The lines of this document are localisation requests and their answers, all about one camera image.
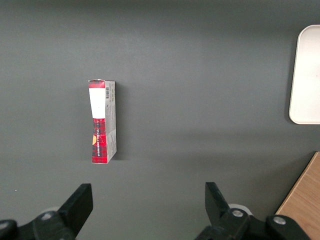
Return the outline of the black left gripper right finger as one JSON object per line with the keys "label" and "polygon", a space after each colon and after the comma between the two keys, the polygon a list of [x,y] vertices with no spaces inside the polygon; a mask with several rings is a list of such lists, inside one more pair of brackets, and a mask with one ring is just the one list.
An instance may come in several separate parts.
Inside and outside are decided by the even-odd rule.
{"label": "black left gripper right finger", "polygon": [[265,221],[238,207],[230,207],[215,182],[205,183],[205,210],[210,225],[197,240],[308,240],[292,218],[270,215]]}

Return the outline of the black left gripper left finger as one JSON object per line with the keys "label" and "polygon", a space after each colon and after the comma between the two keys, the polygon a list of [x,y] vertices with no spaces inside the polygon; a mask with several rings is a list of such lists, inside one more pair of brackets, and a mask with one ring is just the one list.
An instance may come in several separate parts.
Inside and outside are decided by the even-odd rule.
{"label": "black left gripper left finger", "polygon": [[2,240],[75,240],[93,210],[92,185],[81,184],[58,208],[41,213],[18,226],[14,219],[0,221]]}

